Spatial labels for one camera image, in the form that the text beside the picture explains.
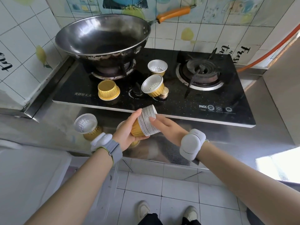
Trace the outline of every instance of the smartwatch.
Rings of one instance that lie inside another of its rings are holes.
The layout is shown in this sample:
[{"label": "smartwatch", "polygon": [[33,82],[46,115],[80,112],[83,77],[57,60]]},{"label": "smartwatch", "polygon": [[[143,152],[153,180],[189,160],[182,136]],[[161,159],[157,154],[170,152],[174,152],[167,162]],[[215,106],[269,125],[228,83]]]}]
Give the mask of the smartwatch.
[{"label": "smartwatch", "polygon": [[206,136],[203,132],[197,129],[192,129],[181,140],[179,152],[182,157],[189,161],[194,161],[202,147],[202,144],[205,142],[205,139]]},{"label": "smartwatch", "polygon": [[123,152],[120,144],[112,139],[111,134],[101,133],[91,142],[91,151],[96,151],[99,148],[104,148],[112,157],[113,164],[117,163],[123,157]]}]

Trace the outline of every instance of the hand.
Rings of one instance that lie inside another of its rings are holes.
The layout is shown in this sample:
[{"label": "hand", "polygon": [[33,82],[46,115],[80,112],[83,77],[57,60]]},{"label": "hand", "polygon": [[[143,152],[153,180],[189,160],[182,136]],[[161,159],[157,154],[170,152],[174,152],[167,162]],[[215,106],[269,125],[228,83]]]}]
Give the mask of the hand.
[{"label": "hand", "polygon": [[179,147],[181,146],[182,138],[188,134],[185,129],[162,115],[156,115],[156,119],[149,117],[149,120],[154,127],[163,133],[167,140]]},{"label": "hand", "polygon": [[131,129],[134,121],[140,116],[142,113],[142,109],[138,109],[133,112],[128,119],[122,123],[122,125],[118,128],[118,130],[113,134],[112,138],[114,141],[120,144],[122,151],[125,151],[133,141],[136,140],[144,140],[149,138],[149,136],[138,136],[134,137],[131,134]]}]

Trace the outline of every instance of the wok handle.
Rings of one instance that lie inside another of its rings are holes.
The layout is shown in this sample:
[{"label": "wok handle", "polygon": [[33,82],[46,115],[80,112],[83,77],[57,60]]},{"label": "wok handle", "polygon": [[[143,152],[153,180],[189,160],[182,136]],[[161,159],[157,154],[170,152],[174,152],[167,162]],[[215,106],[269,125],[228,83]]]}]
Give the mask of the wok handle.
[{"label": "wok handle", "polygon": [[182,16],[182,15],[186,15],[190,13],[190,9],[193,8],[195,6],[185,6],[183,8],[179,8],[179,9],[174,9],[174,10],[170,10],[167,11],[165,13],[159,14],[156,19],[159,23],[165,21],[166,19],[170,19],[176,16]]}]

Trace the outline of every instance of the foot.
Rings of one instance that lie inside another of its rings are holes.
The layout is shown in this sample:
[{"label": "foot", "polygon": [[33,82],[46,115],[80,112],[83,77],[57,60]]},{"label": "foot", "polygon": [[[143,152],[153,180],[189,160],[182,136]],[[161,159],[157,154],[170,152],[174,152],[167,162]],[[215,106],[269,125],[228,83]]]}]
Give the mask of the foot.
[{"label": "foot", "polygon": [[183,217],[187,218],[189,221],[197,220],[197,209],[194,206],[188,206]]},{"label": "foot", "polygon": [[137,206],[137,218],[139,222],[150,212],[150,206],[149,204],[142,200],[139,202],[139,205]]}]

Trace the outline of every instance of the black pants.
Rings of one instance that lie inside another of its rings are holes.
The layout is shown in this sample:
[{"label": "black pants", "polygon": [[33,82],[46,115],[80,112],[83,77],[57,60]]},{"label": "black pants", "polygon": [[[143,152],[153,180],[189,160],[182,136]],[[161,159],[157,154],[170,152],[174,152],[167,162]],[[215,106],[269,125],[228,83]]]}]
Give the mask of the black pants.
[{"label": "black pants", "polygon": [[[156,213],[147,214],[138,225],[163,225]],[[182,225],[201,225],[198,220],[189,221],[187,218],[182,218]]]}]

